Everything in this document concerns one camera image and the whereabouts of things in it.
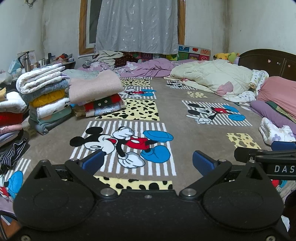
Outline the colourful foam play mat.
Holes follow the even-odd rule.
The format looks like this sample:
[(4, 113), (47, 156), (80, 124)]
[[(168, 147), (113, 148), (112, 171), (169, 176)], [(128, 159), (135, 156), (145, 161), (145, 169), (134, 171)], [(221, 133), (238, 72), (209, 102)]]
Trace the colourful foam play mat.
[(208, 61), (211, 58), (211, 51), (208, 49), (178, 45), (178, 60), (193, 59), (197, 61)]

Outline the yellow plush toy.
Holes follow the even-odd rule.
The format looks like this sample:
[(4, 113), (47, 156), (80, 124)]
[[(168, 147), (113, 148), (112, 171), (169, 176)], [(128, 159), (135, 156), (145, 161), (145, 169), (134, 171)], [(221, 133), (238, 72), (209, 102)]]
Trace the yellow plush toy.
[(230, 63), (234, 63), (236, 58), (239, 57), (239, 53), (231, 52), (231, 53), (217, 53), (213, 56), (214, 60), (227, 60)]

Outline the purple pillow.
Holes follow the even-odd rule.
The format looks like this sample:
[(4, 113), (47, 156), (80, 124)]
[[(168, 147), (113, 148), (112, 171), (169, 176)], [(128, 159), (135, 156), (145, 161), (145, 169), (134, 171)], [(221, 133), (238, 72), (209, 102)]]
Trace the purple pillow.
[(263, 118), (269, 119), (278, 128), (281, 128), (282, 126), (289, 126), (290, 129), (292, 130), (292, 133), (294, 135), (296, 134), (295, 123), (290, 119), (288, 119), (287, 117), (276, 112), (267, 103), (260, 100), (255, 100), (250, 102), (250, 107), (255, 113), (259, 114)]

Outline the purple crumpled blanket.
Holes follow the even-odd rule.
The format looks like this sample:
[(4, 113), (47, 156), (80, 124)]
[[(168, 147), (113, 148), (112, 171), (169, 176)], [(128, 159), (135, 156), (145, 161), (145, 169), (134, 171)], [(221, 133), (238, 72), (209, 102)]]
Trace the purple crumpled blanket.
[(127, 62), (125, 66), (117, 67), (108, 66), (103, 62), (93, 62), (89, 68), (82, 66), (78, 70), (85, 72), (102, 72), (104, 70), (112, 70), (119, 77), (165, 77), (170, 75), (173, 68), (178, 65), (195, 61), (194, 59), (170, 61), (166, 58), (152, 59), (149, 61), (135, 63)]

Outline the pink pillow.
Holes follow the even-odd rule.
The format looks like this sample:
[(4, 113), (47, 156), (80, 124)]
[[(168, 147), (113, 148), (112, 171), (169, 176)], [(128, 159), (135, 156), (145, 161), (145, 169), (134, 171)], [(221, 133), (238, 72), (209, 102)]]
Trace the pink pillow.
[(262, 84), (257, 100), (272, 101), (295, 118), (296, 87), (295, 81), (272, 76)]

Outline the cluttered side table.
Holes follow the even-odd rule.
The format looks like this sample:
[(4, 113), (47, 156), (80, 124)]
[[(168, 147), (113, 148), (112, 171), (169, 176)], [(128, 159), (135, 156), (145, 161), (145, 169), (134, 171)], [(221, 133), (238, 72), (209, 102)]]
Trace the cluttered side table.
[(65, 69), (74, 69), (76, 61), (73, 58), (72, 54), (63, 53), (59, 56), (52, 55), (48, 53), (47, 57), (38, 60), (36, 57), (35, 50), (30, 50), (26, 52), (20, 52), (17, 54), (15, 60), (13, 60), (8, 68), (8, 73), (10, 75), (16, 75), (18, 69), (25, 70), (25, 56), (29, 56), (30, 67), (33, 70), (34, 68), (45, 67), (52, 64), (61, 63), (62, 66), (65, 66)]

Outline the cream quilted duvet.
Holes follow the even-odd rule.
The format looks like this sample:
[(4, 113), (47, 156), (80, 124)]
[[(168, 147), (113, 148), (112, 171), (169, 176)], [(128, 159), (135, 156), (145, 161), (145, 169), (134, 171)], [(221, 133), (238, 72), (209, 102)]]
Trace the cream quilted duvet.
[(193, 81), (219, 96), (225, 96), (249, 90), (252, 71), (227, 60), (193, 61), (176, 66), (170, 76)]

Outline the white striped folded blanket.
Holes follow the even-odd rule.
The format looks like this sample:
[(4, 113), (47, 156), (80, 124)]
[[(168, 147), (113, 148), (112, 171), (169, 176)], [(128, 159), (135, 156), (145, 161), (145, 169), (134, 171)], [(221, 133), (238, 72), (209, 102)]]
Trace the white striped folded blanket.
[(65, 66), (59, 63), (26, 72), (16, 81), (16, 89), (21, 94), (29, 94), (46, 85), (69, 79), (70, 77), (63, 73), (64, 70)]

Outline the pink knitted sweater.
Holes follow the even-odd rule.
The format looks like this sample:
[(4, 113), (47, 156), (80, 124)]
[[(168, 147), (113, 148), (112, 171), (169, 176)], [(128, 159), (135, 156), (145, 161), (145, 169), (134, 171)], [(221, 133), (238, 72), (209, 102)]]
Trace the pink knitted sweater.
[(120, 78), (111, 70), (102, 71), (93, 79), (71, 78), (69, 83), (69, 99), (73, 104), (106, 98), (122, 91)]

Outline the Mickey Mouse bed blanket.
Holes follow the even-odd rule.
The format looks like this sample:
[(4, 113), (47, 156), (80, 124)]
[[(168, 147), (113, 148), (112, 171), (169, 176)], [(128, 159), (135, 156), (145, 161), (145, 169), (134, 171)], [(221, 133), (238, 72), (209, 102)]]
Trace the Mickey Mouse bed blanket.
[(36, 164), (63, 164), (95, 151), (105, 154), (94, 174), (116, 190), (174, 189), (200, 178), (192, 156), (200, 150), (213, 159), (235, 162), (237, 147), (268, 149), (259, 132), (261, 117), (246, 105), (221, 97), (166, 86), (153, 80), (155, 99), (129, 98), (111, 115), (68, 120), (40, 135), (25, 133), (29, 148), (3, 177), (18, 190)]

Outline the white floral cloth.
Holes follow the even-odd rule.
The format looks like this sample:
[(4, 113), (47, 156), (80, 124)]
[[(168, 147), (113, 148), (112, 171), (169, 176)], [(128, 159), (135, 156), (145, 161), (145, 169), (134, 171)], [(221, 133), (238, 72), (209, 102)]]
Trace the white floral cloth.
[(259, 132), (263, 141), (269, 146), (273, 142), (295, 142), (295, 136), (289, 126), (283, 125), (278, 128), (267, 118), (262, 118)]

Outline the dark wooden headboard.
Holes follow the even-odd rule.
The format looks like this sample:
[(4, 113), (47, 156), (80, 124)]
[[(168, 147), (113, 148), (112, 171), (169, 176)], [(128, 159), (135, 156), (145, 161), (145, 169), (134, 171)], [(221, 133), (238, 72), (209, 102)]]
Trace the dark wooden headboard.
[(265, 70), (269, 76), (280, 76), (295, 81), (296, 55), (272, 49), (254, 49), (239, 56), (238, 65)]

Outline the green striped pillow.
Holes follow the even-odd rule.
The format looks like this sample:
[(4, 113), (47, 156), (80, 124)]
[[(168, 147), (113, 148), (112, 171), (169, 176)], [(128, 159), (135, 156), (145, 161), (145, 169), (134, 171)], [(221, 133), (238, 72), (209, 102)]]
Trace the green striped pillow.
[(277, 105), (275, 102), (273, 101), (266, 101), (266, 104), (268, 104), (273, 110), (275, 110), (277, 113), (281, 114), (282, 116), (285, 116), (286, 118), (288, 118), (289, 120), (291, 120), (292, 122), (296, 123), (295, 118), (290, 115), (288, 112), (286, 112), (284, 109), (282, 109), (279, 105)]

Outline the red green folded garment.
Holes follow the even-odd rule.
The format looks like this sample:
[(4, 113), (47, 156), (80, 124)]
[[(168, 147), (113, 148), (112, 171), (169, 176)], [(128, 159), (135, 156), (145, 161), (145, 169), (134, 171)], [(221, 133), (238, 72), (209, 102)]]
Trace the red green folded garment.
[(90, 110), (97, 109), (97, 108), (102, 108), (102, 107), (105, 107), (107, 105), (111, 105), (111, 104), (114, 104), (114, 103), (117, 103), (117, 102), (120, 102), (120, 101), (121, 101), (121, 97), (117, 93), (117, 94), (108, 96), (106, 98), (102, 98), (102, 99), (95, 100), (93, 102), (87, 103), (87, 104), (84, 105), (84, 109), (85, 109), (85, 111), (90, 111)]

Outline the black striped garment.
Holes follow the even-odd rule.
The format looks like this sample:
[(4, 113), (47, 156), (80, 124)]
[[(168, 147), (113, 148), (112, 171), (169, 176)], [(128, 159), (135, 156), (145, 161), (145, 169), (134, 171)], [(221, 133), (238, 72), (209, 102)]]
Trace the black striped garment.
[(12, 147), (1, 156), (1, 174), (5, 174), (13, 168), (28, 148), (27, 138), (22, 138), (19, 142), (13, 143)]

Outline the grey star curtain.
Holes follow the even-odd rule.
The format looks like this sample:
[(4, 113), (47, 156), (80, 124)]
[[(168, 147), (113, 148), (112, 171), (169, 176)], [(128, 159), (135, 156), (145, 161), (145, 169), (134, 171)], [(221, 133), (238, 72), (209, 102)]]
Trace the grey star curtain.
[(176, 54), (178, 2), (102, 1), (95, 50)]

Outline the yellow folded garment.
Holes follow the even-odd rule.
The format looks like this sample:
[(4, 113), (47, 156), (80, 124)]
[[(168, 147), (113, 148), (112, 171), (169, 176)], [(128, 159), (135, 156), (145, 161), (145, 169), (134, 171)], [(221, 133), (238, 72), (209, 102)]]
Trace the yellow folded garment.
[(37, 97), (36, 99), (30, 102), (30, 106), (33, 108), (39, 108), (41, 106), (50, 104), (64, 97), (66, 97), (65, 90), (56, 90), (47, 94), (43, 94), (40, 97)]

